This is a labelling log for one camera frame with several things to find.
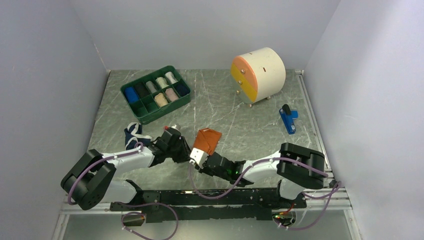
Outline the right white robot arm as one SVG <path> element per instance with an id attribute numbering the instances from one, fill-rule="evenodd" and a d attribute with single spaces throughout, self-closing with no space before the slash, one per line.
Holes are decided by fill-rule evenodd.
<path id="1" fill-rule="evenodd" d="M 213 153 L 194 148 L 190 153 L 191 167 L 199 173 L 219 177 L 235 187 L 245 187 L 255 182 L 280 177 L 275 193 L 275 202 L 282 208 L 288 207 L 298 195 L 306 190 L 324 187 L 325 156 L 323 153 L 292 143 L 283 143 L 280 150 L 256 160 L 230 161 Z"/>

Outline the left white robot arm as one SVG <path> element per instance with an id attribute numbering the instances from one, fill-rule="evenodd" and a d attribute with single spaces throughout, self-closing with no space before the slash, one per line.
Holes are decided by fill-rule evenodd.
<path id="1" fill-rule="evenodd" d="M 168 127 L 154 141 L 144 144 L 137 140 L 133 148 L 100 153 L 88 150 L 61 180 L 67 193 L 67 203 L 90 210 L 101 202 L 137 210 L 152 202 L 144 198 L 144 191 L 132 180 L 115 181 L 114 176 L 137 169 L 151 168 L 171 158 L 175 163 L 190 159 L 191 149 L 181 132 Z"/>

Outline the orange cream underwear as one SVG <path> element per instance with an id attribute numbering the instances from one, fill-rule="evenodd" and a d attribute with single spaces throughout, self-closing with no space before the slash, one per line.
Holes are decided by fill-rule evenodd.
<path id="1" fill-rule="evenodd" d="M 203 128 L 197 132 L 193 148 L 199 149 L 209 156 L 213 155 L 222 133 L 211 128 Z"/>

